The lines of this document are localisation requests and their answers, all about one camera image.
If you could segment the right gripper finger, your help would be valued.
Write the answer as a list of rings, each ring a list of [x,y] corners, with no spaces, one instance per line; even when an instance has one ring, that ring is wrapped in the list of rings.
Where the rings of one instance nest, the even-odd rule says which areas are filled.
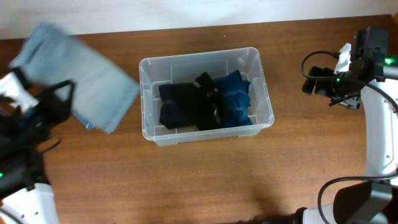
[[[318,77],[332,77],[334,75],[334,71],[330,68],[321,68],[315,76]],[[315,93],[323,96],[334,96],[332,90],[332,80],[327,81],[317,81],[315,85]]]
[[[322,69],[320,67],[314,66],[309,70],[308,74],[310,76],[319,77],[322,75]],[[308,95],[311,95],[316,82],[317,82],[316,80],[307,78],[302,86],[302,91]]]

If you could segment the light blue jeans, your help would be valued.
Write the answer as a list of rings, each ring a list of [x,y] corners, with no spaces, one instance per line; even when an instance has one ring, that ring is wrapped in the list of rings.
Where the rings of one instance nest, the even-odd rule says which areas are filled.
[[[50,23],[34,29],[9,66],[43,86],[73,81],[72,111],[107,134],[116,130],[139,93],[139,84],[124,70]]]

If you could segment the dark teal garment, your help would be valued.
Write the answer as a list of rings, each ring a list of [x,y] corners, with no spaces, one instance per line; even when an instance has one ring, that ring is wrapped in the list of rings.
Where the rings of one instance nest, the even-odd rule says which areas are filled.
[[[251,82],[244,80],[239,70],[213,81],[228,112],[228,117],[221,120],[220,128],[253,125],[248,115],[248,108],[251,106],[249,96]]]

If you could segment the black garment with tape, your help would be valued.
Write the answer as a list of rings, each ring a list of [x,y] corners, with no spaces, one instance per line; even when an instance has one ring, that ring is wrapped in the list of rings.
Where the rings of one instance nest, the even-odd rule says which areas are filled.
[[[193,83],[179,83],[172,92],[181,113],[200,131],[218,129],[231,116],[218,87],[207,72],[196,77]]]

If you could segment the blue denim jeans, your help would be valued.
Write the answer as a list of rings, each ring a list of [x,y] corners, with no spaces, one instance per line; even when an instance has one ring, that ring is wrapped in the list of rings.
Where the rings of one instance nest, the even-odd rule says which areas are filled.
[[[78,113],[72,111],[72,115],[82,124],[86,129],[92,130],[95,128],[87,119],[80,116]]]

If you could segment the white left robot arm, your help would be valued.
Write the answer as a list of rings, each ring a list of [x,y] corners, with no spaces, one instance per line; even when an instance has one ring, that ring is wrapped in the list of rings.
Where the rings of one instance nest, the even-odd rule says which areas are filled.
[[[66,80],[33,97],[18,80],[3,80],[1,97],[17,109],[1,117],[1,218],[5,223],[58,223],[42,152],[52,128],[71,115],[75,83]]]

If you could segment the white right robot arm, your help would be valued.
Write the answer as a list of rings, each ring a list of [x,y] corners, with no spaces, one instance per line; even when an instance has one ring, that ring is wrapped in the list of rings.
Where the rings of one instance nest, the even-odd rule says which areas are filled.
[[[325,183],[315,208],[300,208],[293,223],[397,223],[397,56],[388,51],[389,33],[368,27],[356,31],[339,52],[334,69],[302,72],[302,91],[352,110],[364,108],[364,176]]]

